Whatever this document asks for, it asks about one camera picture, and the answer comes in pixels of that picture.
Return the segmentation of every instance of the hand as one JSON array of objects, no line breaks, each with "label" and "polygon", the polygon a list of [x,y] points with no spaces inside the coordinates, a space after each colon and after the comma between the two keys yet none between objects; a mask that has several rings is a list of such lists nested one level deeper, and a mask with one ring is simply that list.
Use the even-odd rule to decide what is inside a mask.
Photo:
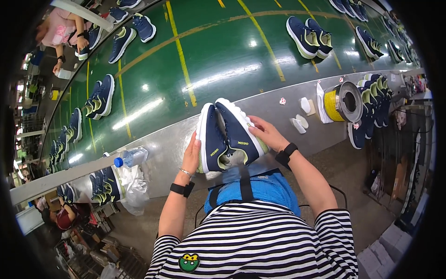
[{"label": "hand", "polygon": [[84,37],[78,37],[78,53],[81,53],[81,50],[88,46],[88,40]]},{"label": "hand", "polygon": [[183,164],[181,166],[185,171],[194,174],[198,168],[198,154],[200,152],[201,141],[196,140],[197,132],[192,134],[189,145],[184,151]]},{"label": "hand", "polygon": [[62,66],[62,61],[58,61],[57,64],[53,68],[53,74],[56,74],[60,70],[60,67]]},{"label": "hand", "polygon": [[255,127],[250,126],[249,132],[256,137],[259,137],[266,145],[271,147],[274,151],[280,152],[284,150],[289,141],[287,141],[271,123],[266,122],[257,116],[248,116],[254,123]]}]

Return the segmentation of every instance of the frog patch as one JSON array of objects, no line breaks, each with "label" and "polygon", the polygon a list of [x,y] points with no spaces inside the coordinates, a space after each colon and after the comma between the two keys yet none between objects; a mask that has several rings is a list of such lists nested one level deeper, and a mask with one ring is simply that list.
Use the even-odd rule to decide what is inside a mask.
[{"label": "frog patch", "polygon": [[178,259],[178,265],[183,272],[192,273],[200,265],[200,257],[198,254],[184,254]]}]

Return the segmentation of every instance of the striped shirt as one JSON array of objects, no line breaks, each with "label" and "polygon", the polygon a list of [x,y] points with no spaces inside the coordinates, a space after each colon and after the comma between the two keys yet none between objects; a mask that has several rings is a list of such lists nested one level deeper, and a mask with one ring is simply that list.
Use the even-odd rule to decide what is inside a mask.
[{"label": "striped shirt", "polygon": [[357,278],[349,212],[324,211],[312,228],[270,202],[224,204],[183,241],[159,237],[145,278],[238,276]]}]

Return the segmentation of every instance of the silver bracelet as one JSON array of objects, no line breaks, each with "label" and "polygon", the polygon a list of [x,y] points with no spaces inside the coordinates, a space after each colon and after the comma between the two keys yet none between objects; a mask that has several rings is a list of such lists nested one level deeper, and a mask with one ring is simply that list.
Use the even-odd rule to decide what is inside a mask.
[{"label": "silver bracelet", "polygon": [[185,174],[187,174],[190,178],[192,178],[192,177],[195,177],[195,175],[193,175],[193,174],[191,174],[190,172],[188,172],[188,171],[185,171],[184,169],[182,169],[182,168],[178,168],[179,170],[181,170],[182,172],[184,172]]}]

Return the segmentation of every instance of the worker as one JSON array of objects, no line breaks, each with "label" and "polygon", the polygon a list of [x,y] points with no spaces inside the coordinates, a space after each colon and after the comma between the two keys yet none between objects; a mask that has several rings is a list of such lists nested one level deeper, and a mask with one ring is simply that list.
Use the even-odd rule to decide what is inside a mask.
[{"label": "worker", "polygon": [[61,8],[54,8],[49,16],[36,28],[36,43],[42,42],[45,46],[56,49],[58,58],[57,64],[53,68],[53,73],[59,71],[64,62],[63,45],[68,43],[71,47],[77,48],[77,53],[88,47],[88,29],[91,22],[82,17],[68,12]]},{"label": "worker", "polygon": [[[313,212],[314,228],[297,216],[297,198],[278,169],[247,179],[247,185],[242,178],[212,189],[205,212],[216,204],[184,239],[187,198],[170,191],[146,278],[357,278],[349,212],[338,208],[328,182],[294,144],[272,124],[249,118],[251,134],[282,155],[291,153],[288,166]],[[174,181],[185,189],[198,167],[201,143],[195,135]],[[241,200],[240,192],[249,191],[252,198]]]},{"label": "worker", "polygon": [[90,215],[90,207],[88,204],[69,204],[59,197],[61,210],[58,212],[50,211],[45,208],[41,211],[42,220],[48,225],[56,225],[59,229],[65,231],[71,229],[82,219],[88,218]]}]

